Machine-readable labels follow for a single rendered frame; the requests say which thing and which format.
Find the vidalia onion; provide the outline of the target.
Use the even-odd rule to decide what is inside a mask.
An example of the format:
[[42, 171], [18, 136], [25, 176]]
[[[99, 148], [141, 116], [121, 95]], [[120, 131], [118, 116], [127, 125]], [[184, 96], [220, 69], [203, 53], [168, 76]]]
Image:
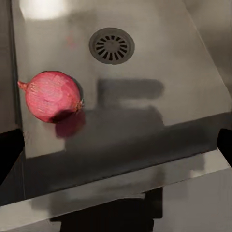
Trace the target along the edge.
[[18, 81], [26, 92], [26, 103], [31, 113], [48, 123], [59, 123], [82, 107], [81, 93], [77, 83], [60, 71], [44, 71], [30, 83]]

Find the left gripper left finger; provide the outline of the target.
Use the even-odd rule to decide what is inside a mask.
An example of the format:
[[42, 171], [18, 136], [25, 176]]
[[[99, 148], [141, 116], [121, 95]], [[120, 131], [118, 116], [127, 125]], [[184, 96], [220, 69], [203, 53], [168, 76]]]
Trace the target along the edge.
[[21, 129], [0, 134], [0, 186], [25, 147]]

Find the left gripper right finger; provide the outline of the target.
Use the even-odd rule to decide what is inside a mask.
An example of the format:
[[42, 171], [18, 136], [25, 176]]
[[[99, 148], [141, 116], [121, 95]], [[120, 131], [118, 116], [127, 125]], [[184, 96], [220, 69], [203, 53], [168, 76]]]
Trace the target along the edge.
[[218, 134], [217, 147], [232, 168], [232, 130], [222, 128]]

